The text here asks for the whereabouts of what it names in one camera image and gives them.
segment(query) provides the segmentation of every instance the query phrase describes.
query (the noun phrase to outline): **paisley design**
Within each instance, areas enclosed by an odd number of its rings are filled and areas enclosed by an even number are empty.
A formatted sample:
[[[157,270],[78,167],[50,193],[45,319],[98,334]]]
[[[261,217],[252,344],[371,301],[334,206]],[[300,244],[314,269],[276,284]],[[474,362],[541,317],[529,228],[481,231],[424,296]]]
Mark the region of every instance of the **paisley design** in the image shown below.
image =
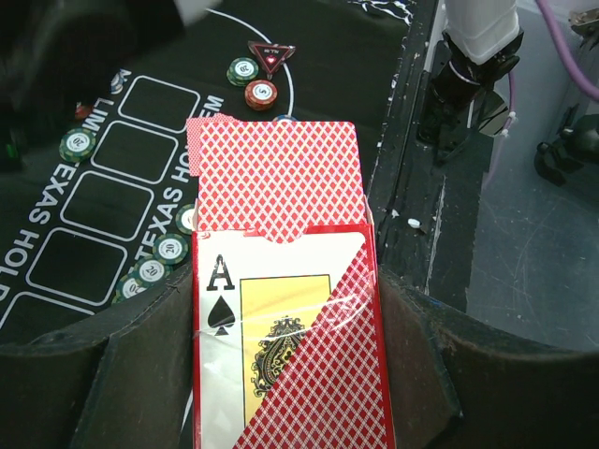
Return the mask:
[[[252,382],[256,386],[254,394],[257,398],[266,397],[305,333],[306,328],[299,318],[285,316],[274,322],[269,335],[259,343],[262,351],[255,355],[256,361],[252,364],[252,371],[256,374]]]

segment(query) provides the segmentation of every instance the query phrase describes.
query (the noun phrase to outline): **red triangle marker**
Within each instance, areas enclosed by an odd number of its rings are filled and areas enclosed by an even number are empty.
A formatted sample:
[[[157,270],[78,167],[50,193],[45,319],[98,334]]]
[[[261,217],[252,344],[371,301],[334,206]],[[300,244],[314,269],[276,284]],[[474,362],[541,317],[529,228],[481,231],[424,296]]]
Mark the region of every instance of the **red triangle marker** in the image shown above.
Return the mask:
[[[252,40],[247,43],[247,46],[266,72],[269,80],[272,79],[272,74],[296,52],[296,48],[291,45],[267,44]]]

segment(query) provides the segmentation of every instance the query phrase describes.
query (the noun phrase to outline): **white cylinder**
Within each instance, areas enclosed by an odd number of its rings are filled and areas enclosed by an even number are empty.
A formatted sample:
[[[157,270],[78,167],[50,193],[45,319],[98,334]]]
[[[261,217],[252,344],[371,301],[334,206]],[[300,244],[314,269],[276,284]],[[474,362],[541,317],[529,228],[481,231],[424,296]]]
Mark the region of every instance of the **white cylinder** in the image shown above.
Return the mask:
[[[447,32],[470,60],[482,65],[518,35],[516,0],[446,0]]]

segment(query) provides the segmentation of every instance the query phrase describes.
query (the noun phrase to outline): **white rectangle outline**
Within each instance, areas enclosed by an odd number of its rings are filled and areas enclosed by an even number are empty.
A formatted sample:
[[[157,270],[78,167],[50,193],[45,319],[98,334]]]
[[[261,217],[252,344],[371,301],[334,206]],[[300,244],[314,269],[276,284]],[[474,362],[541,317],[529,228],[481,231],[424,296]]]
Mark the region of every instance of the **white rectangle outline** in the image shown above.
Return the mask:
[[[111,246],[112,248],[116,248],[117,250],[121,250],[123,252],[123,260],[121,261],[121,265],[116,270],[116,274],[114,275],[114,279],[112,280],[112,283],[110,284],[108,292],[104,296],[104,299],[102,299],[100,302],[89,301],[87,299],[83,299],[82,297],[76,297],[74,295],[70,295],[69,293],[61,292],[60,290],[54,290],[53,288],[45,287],[45,286],[40,285],[38,283],[35,283],[35,282],[33,282],[31,280],[31,273],[34,270],[34,268],[36,267],[36,264],[39,261],[39,257],[41,256],[41,254],[46,249],[46,245],[48,245],[48,242],[50,241],[50,237],[55,232],[58,232],[58,231],[65,232],[67,234],[73,234],[75,236],[79,236],[79,237],[82,237],[84,239],[92,240],[92,241],[95,241],[97,243],[102,243],[104,245]],[[106,304],[106,301],[109,300],[110,295],[112,294],[112,291],[114,290],[114,286],[116,285],[116,282],[117,282],[117,280],[119,278],[119,274],[121,274],[121,270],[123,269],[124,262],[127,260],[128,256],[129,256],[129,253],[127,252],[127,249],[125,247],[121,246],[121,245],[117,245],[115,243],[110,243],[109,241],[97,239],[95,237],[87,236],[87,235],[82,234],[80,232],[73,231],[71,229],[66,229],[65,227],[55,227],[52,231],[50,231],[48,233],[48,236],[46,237],[46,239],[42,243],[41,248],[39,248],[39,252],[37,253],[36,258],[34,259],[33,263],[31,264],[31,267],[29,268],[29,271],[27,271],[27,274],[25,275],[25,282],[27,282],[27,285],[29,285],[30,287],[38,288],[38,289],[43,290],[45,292],[54,293],[56,295],[60,295],[61,297],[68,297],[69,299],[73,299],[75,301],[82,302],[83,304],[89,304],[91,306],[102,306],[102,305]],[[72,274],[69,274],[69,273],[72,273],[72,271],[67,271],[67,272],[64,272],[64,273],[61,273],[60,271],[57,271],[56,274],[58,276],[72,276]]]
[[[94,313],[92,311],[87,311],[87,310],[82,309],[82,308],[77,307],[77,306],[71,306],[70,304],[66,304],[64,302],[56,301],[55,299],[50,299],[49,297],[43,297],[43,296],[37,295],[35,293],[30,293],[30,292],[20,292],[14,298],[12,298],[12,301],[10,301],[10,304],[8,305],[7,310],[4,312],[4,316],[2,317],[2,319],[0,319],[0,329],[2,328],[2,326],[5,323],[5,321],[7,320],[8,314],[10,313],[10,311],[12,311],[12,308],[17,303],[17,299],[19,299],[20,297],[34,297],[35,299],[40,299],[42,301],[50,302],[51,304],[55,304],[57,306],[64,307],[65,309],[71,309],[73,311],[79,311],[81,313],[85,313],[85,314],[90,315],[90,316],[94,315]]]
[[[146,122],[145,120],[141,120],[136,117],[132,117],[130,115],[123,114],[123,106],[126,103],[127,99],[129,98],[129,95],[131,94],[131,91],[133,91],[133,88],[136,85],[136,83],[138,82],[138,80],[150,80],[150,81],[157,82],[158,84],[164,84],[168,87],[172,87],[173,89],[179,89],[180,91],[185,91],[190,94],[194,94],[197,97],[197,100],[196,100],[196,104],[192,107],[191,112],[189,113],[189,116],[187,117],[188,119],[193,117],[194,112],[196,112],[197,105],[199,105],[199,100],[201,99],[200,94],[198,94],[196,91],[192,91],[191,89],[187,89],[185,87],[178,86],[176,84],[171,84],[170,82],[157,80],[156,78],[152,78],[152,77],[146,77],[145,75],[139,75],[137,78],[135,78],[133,80],[133,82],[131,83],[131,86],[129,87],[129,90],[124,95],[123,100],[121,101],[121,104],[119,105],[119,109],[118,109],[119,115],[125,119],[132,120],[133,122],[147,124],[149,126],[153,126],[154,128],[162,129],[163,131],[169,131],[170,133],[174,133],[174,134],[184,133],[185,130],[187,129],[187,122],[185,122],[185,126],[182,129],[177,131],[176,129],[166,128],[165,126],[160,126],[159,124],[156,124],[156,123]]]
[[[117,123],[123,124],[125,126],[129,126],[131,128],[136,128],[136,129],[138,129],[140,131],[145,131],[146,133],[155,134],[157,136],[160,136],[161,138],[167,138],[168,140],[172,140],[173,142],[175,142],[175,147],[172,149],[172,152],[170,152],[170,157],[169,157],[167,163],[165,164],[165,169],[163,170],[162,175],[160,175],[160,178],[158,179],[158,181],[146,180],[144,178],[140,178],[138,176],[131,175],[131,174],[126,173],[124,171],[116,170],[114,168],[110,168],[110,167],[107,167],[107,166],[102,166],[101,164],[97,164],[96,163],[95,156],[97,155],[98,151],[100,150],[100,147],[102,146],[102,143],[104,143],[104,139],[108,135],[110,129],[112,128],[112,126],[114,124],[117,124]],[[123,122],[122,120],[117,120],[117,121],[114,121],[111,124],[109,124],[109,127],[106,128],[106,131],[104,132],[104,135],[102,136],[102,138],[98,142],[97,147],[95,148],[94,155],[92,156],[92,166],[94,166],[96,168],[104,169],[106,171],[110,171],[112,173],[116,173],[117,175],[122,175],[122,176],[125,176],[127,178],[131,178],[132,180],[146,182],[146,183],[151,184],[151,185],[156,185],[156,184],[159,184],[160,182],[162,182],[164,180],[165,176],[167,175],[167,171],[168,171],[168,168],[170,167],[170,163],[172,162],[172,158],[175,157],[175,153],[177,152],[178,148],[179,148],[179,140],[177,140],[173,136],[162,134],[162,133],[159,133],[157,131],[153,131],[152,129],[143,128],[143,127],[137,126],[136,124],[133,124],[133,123],[127,123],[127,122]]]
[[[86,177],[87,175],[99,176],[100,178],[105,178],[107,180],[116,181],[116,182],[119,182],[121,184],[130,185],[131,187],[135,187],[135,188],[140,189],[140,190],[145,190],[146,192],[150,193],[150,201],[148,202],[148,206],[146,206],[146,210],[141,215],[141,219],[139,220],[138,228],[135,230],[135,232],[133,233],[132,237],[126,239],[124,237],[120,237],[120,236],[117,236],[115,234],[111,234],[110,232],[104,232],[104,231],[101,231],[99,229],[95,229],[94,227],[86,226],[85,224],[80,224],[80,223],[77,223],[77,222],[71,222],[70,220],[67,220],[67,218],[65,218],[65,210],[66,210],[66,207],[68,206],[68,203],[70,203],[71,199],[73,199],[73,195],[75,194],[75,192],[77,192],[77,188],[81,184],[81,180],[84,177]],[[119,180],[118,178],[114,178],[112,176],[105,175],[103,173],[98,173],[97,171],[90,170],[90,171],[86,171],[85,173],[83,173],[80,176],[80,178],[77,180],[77,183],[75,184],[75,187],[73,187],[73,191],[71,192],[71,195],[68,196],[68,198],[66,199],[65,204],[63,206],[63,209],[60,211],[60,219],[66,225],[72,225],[72,226],[75,226],[75,227],[78,227],[78,228],[81,228],[81,229],[85,229],[86,231],[95,232],[96,234],[100,234],[102,236],[111,237],[113,239],[117,239],[117,240],[120,240],[120,241],[133,241],[138,236],[139,230],[141,229],[141,225],[143,224],[143,221],[146,219],[146,216],[148,215],[148,211],[150,210],[150,207],[152,206],[153,199],[154,199],[153,191],[152,191],[152,189],[149,189],[148,187],[144,187],[142,185],[137,185],[137,184],[134,184],[133,182]]]

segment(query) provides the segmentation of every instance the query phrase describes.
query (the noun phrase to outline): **gray surface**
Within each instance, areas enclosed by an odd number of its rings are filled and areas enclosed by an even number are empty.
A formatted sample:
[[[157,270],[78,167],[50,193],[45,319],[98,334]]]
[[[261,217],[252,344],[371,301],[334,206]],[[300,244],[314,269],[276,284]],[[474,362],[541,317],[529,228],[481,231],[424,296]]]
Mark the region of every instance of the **gray surface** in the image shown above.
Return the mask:
[[[519,14],[526,33],[516,69],[519,120],[481,196],[468,313],[524,338],[597,350],[599,205],[533,168],[536,145],[563,112],[570,80],[541,17]],[[505,82],[499,90],[507,92]]]

